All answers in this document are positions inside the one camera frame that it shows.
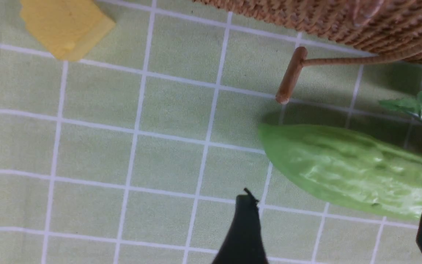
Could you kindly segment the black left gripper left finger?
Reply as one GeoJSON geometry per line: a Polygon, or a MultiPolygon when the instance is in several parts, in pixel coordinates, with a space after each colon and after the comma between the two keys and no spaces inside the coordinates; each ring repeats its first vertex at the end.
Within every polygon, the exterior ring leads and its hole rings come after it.
{"type": "Polygon", "coordinates": [[[213,264],[268,264],[264,250],[259,200],[248,188],[236,196],[236,209],[224,242],[213,264]]]}

